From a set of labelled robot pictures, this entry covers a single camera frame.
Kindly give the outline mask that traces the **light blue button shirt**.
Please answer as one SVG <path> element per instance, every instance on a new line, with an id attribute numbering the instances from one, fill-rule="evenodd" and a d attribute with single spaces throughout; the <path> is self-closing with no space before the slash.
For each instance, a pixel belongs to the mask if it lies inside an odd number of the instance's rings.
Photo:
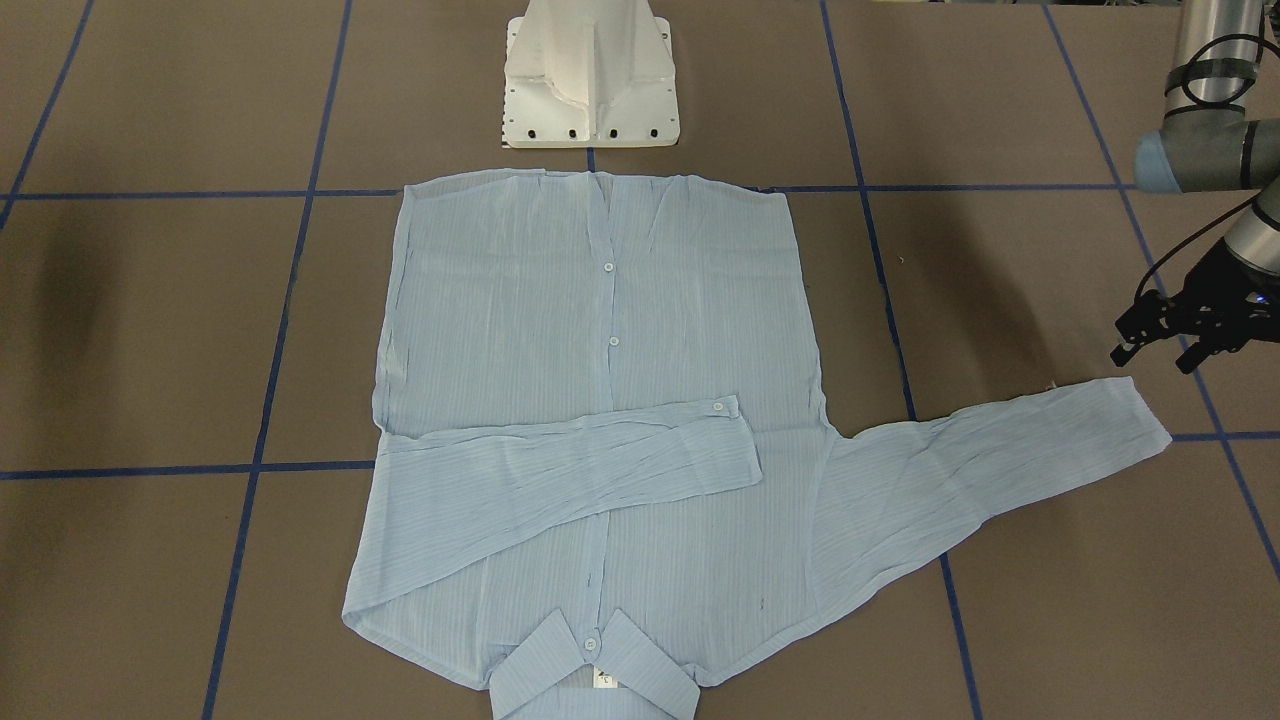
<path id="1" fill-rule="evenodd" d="M 1171 442 L 1126 377 L 841 436 L 780 193 L 499 169 L 402 199 L 340 618 L 495 719 L 691 719 Z"/>

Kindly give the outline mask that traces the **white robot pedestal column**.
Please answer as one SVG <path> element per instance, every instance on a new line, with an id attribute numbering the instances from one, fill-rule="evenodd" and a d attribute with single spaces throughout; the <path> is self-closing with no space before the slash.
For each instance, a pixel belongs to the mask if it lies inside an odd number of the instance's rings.
<path id="1" fill-rule="evenodd" d="M 508 149 L 649 149 L 681 136 L 672 28 L 648 1 L 531 1 L 506 27 Z"/>

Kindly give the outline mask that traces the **brown table mat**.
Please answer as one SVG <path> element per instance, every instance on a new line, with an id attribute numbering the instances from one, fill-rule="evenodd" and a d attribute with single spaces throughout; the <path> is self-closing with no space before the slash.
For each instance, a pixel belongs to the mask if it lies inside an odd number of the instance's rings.
<path id="1" fill-rule="evenodd" d="M 527 1 L 3 1 L 3 719 L 489 719 L 339 619 L 404 184 L 788 196 L 844 434 L 1117 374 L 1249 193 L 1137 192 L 1178 10 L 652 1 L 682 133 L 500 147 Z M 1125 368 L 1161 456 L 987 523 L 699 719 L 1277 719 L 1277 346 Z"/>

